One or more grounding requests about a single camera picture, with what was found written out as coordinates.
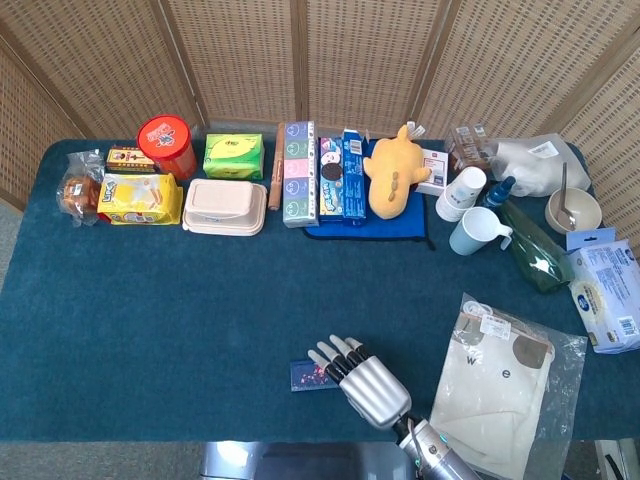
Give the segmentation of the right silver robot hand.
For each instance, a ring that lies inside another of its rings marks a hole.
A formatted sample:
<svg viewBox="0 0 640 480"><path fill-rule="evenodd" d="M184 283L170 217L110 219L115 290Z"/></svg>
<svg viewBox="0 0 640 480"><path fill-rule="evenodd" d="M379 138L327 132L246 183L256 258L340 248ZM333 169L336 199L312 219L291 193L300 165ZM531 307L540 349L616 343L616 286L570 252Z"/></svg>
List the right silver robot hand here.
<svg viewBox="0 0 640 480"><path fill-rule="evenodd" d="M319 341L307 356L374 428L390 430L410 411L408 390L359 340L331 334L328 343Z"/></svg>

